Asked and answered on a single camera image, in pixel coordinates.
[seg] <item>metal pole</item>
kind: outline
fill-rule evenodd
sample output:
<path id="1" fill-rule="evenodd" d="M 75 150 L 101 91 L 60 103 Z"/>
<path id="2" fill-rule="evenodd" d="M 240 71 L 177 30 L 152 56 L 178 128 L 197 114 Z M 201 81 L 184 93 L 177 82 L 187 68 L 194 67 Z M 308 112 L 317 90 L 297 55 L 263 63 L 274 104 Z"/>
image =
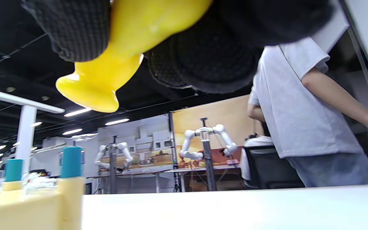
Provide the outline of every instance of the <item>metal pole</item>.
<path id="1" fill-rule="evenodd" d="M 170 143 L 171 143 L 171 154 L 172 156 L 172 161 L 173 161 L 173 169 L 178 169 L 178 158 L 177 158 L 177 148 L 176 148 L 176 144 L 175 144 L 175 132 L 174 132 L 174 123 L 173 123 L 173 113 L 169 112 L 168 113 L 168 130 L 170 131 Z M 181 183 L 181 176 L 179 173 L 174 173 L 174 184 L 176 185 L 178 183 L 178 190 L 180 192 L 182 192 L 182 183 Z"/>
<path id="2" fill-rule="evenodd" d="M 206 120 L 207 118 L 200 119 L 203 123 L 203 127 L 206 127 Z M 201 141 L 203 143 L 204 148 L 204 158 L 205 158 L 205 168 L 207 173 L 207 183 L 208 183 L 208 191 L 216 191 L 217 190 L 217 183 L 215 181 L 215 174 L 214 174 L 214 164 L 212 161 L 212 153 L 211 153 L 211 146 L 209 140 L 209 133 L 208 131 L 201 132 Z"/>
<path id="3" fill-rule="evenodd" d="M 29 157 L 31 156 L 32 142 L 34 139 L 34 127 L 32 124 L 36 120 L 36 107 L 22 106 L 21 116 L 19 118 L 18 128 L 18 146 L 15 151 L 15 159 L 24 160 L 22 169 L 23 172 L 28 174 L 29 172 Z"/>
<path id="4" fill-rule="evenodd" d="M 109 164 L 110 164 L 110 194 L 117 194 L 117 183 L 116 183 L 116 156 L 113 155 L 113 145 L 111 144 L 109 147 Z"/>

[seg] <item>black ceiling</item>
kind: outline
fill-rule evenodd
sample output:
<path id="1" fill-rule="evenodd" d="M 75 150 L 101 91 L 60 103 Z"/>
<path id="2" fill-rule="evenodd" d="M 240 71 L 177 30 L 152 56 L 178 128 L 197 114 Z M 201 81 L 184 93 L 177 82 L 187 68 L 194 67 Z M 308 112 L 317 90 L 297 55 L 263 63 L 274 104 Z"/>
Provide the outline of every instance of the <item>black ceiling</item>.
<path id="1" fill-rule="evenodd" d="M 359 68 L 347 42 L 341 39 L 337 48 L 332 51 L 332 69 Z M 83 133 L 94 132 L 108 121 L 148 118 L 186 106 L 206 104 L 250 92 L 250 86 L 226 95 L 210 95 L 192 89 L 169 89 L 152 80 L 146 66 L 144 60 L 139 71 L 117 91 L 121 106 L 117 112 L 105 114 L 89 111 L 66 118 L 62 114 L 38 111 L 37 121 L 43 123 L 35 129 L 34 144 L 41 144 L 46 137 L 59 136 L 76 128 L 83 128 Z M 0 0 L 1 92 L 14 87 L 16 90 L 11 93 L 13 95 L 57 106 L 66 109 L 66 112 L 76 111 L 82 107 L 64 98 L 55 89 L 57 78 L 70 74 L 73 70 L 73 63 L 63 61 L 51 50 L 48 36 L 21 8 L 20 0 Z M 7 150 L 16 142 L 20 109 L 20 106 L 0 102 L 0 145 L 7 145 L 1 151 Z"/>

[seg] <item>white pillar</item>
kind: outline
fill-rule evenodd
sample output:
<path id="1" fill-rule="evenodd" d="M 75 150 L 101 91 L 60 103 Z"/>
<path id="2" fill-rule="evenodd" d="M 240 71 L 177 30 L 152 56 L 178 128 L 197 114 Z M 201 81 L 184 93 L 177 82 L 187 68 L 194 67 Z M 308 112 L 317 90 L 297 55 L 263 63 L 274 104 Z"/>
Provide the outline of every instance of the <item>white pillar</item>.
<path id="1" fill-rule="evenodd" d="M 32 124 L 36 120 L 36 107 L 22 106 L 21 117 L 19 119 L 18 138 L 16 142 L 19 142 L 16 147 L 15 159 L 24 160 L 22 166 L 23 172 L 28 174 L 29 172 L 29 157 L 31 155 L 32 144 L 34 140 L 34 129 Z"/>

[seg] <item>table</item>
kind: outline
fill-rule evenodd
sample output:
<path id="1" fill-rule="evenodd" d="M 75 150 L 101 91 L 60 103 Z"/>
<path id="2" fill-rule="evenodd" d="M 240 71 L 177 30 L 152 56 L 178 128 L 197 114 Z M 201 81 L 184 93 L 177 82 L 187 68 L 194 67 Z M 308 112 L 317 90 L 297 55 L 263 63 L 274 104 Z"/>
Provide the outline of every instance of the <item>table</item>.
<path id="1" fill-rule="evenodd" d="M 124 171 L 124 173 L 120 173 L 117 172 L 116 176 L 138 176 L 138 175 L 154 175 L 155 176 L 155 186 L 156 186 L 156 193 L 160 192 L 160 183 L 159 183 L 159 177 L 160 177 L 160 173 L 166 172 L 169 169 L 162 169 L 162 170 L 150 170 L 150 171 L 130 171 L 130 170 L 126 170 Z M 86 179 L 99 179 L 99 178 L 106 178 L 109 176 L 89 176 L 86 177 Z"/>
<path id="2" fill-rule="evenodd" d="M 172 206 L 183 202 L 186 205 Z M 198 203 L 199 208 L 190 203 Z M 368 185 L 84 195 L 82 215 L 82 230 L 364 230 L 368 229 Z"/>
<path id="3" fill-rule="evenodd" d="M 214 170 L 225 170 L 223 176 L 226 174 L 228 169 L 239 169 L 240 165 L 216 165 L 214 166 Z M 185 192 L 185 182 L 184 176 L 193 171 L 205 171 L 205 167 L 195 167 L 195 168 L 183 168 L 183 169 L 173 169 L 165 171 L 166 173 L 180 173 L 180 180 L 181 180 L 181 192 Z"/>
<path id="4" fill-rule="evenodd" d="M 154 175 L 156 179 L 156 193 L 160 192 L 160 173 L 166 172 L 169 169 L 157 170 L 157 171 L 148 171 L 148 172 L 129 172 L 128 170 L 125 173 L 117 173 L 116 176 L 138 176 L 138 175 Z"/>

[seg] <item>robotic arm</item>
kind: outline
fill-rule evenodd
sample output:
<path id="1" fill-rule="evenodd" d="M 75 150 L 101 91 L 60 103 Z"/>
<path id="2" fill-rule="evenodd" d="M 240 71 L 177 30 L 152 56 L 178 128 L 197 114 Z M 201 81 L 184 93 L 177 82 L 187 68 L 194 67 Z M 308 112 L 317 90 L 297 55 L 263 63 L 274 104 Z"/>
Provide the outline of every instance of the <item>robotic arm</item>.
<path id="1" fill-rule="evenodd" d="M 122 142 L 122 143 L 119 143 L 119 144 L 114 144 L 111 147 L 118 148 L 118 149 L 122 150 L 124 156 L 126 157 L 126 162 L 124 162 L 122 170 L 128 169 L 131 165 L 131 162 L 133 161 L 133 157 L 131 156 L 131 154 L 129 152 L 127 143 Z M 102 162 L 103 156 L 105 155 L 107 148 L 108 147 L 105 146 L 105 145 L 101 145 L 99 147 L 99 152 L 97 153 L 96 159 L 95 159 L 95 165 L 99 166 L 99 167 L 102 167 L 102 168 L 105 168 L 105 169 L 110 169 L 110 164 L 109 163 L 103 163 Z"/>
<path id="2" fill-rule="evenodd" d="M 225 157 L 230 158 L 234 152 L 238 149 L 238 146 L 232 142 L 231 137 L 229 137 L 228 133 L 225 131 L 225 127 L 222 124 L 218 124 L 215 127 L 208 128 L 208 132 L 212 132 L 213 134 L 219 134 L 225 142 L 225 149 L 223 150 L 223 155 Z M 185 140 L 183 147 L 181 149 L 180 155 L 182 157 L 190 158 L 192 160 L 202 160 L 203 153 L 197 152 L 189 152 L 188 149 L 190 148 L 190 143 L 193 137 L 199 136 L 202 130 L 187 130 L 185 131 Z"/>
<path id="3" fill-rule="evenodd" d="M 129 152 L 129 146 L 126 142 L 122 142 L 117 144 L 117 147 L 123 151 L 124 156 L 126 157 L 126 162 L 123 164 L 123 170 L 130 168 L 130 165 L 133 161 L 133 157 L 131 156 Z"/>
<path id="4" fill-rule="evenodd" d="M 196 136 L 196 131 L 186 130 L 184 134 L 185 134 L 185 140 L 184 140 L 183 147 L 180 151 L 180 155 L 182 157 L 190 158 L 191 160 L 202 160 L 203 153 L 188 152 L 188 149 L 190 148 L 191 140 Z"/>
<path id="5" fill-rule="evenodd" d="M 102 159 L 103 159 L 103 156 L 105 155 L 105 153 L 106 153 L 106 146 L 105 145 L 101 145 L 99 147 L 99 152 L 96 155 L 95 165 L 96 166 L 99 166 L 99 167 L 102 167 L 104 169 L 109 169 L 110 168 L 110 164 L 109 163 L 103 163 L 102 162 Z"/>
<path id="6" fill-rule="evenodd" d="M 217 124 L 213 128 L 213 130 L 216 134 L 219 134 L 224 140 L 225 149 L 223 151 L 223 155 L 228 158 L 232 157 L 232 155 L 238 149 L 238 146 L 234 142 L 232 142 L 231 137 L 229 137 L 228 133 L 225 131 L 225 127 L 222 124 Z"/>

